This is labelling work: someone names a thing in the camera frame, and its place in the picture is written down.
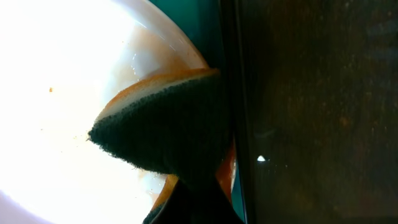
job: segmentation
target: sponge edge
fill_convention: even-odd
[[[232,134],[221,75],[217,70],[194,74],[162,82],[139,98],[128,100],[124,92],[126,102],[97,119],[90,140],[137,167],[175,174],[192,190],[206,187]]]

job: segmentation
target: glass surface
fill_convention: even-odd
[[[398,223],[398,1],[238,2],[256,223]]]

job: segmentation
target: green scouring pad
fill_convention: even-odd
[[[231,144],[221,75],[195,69],[142,80],[106,105],[89,137],[114,157],[201,189]]]

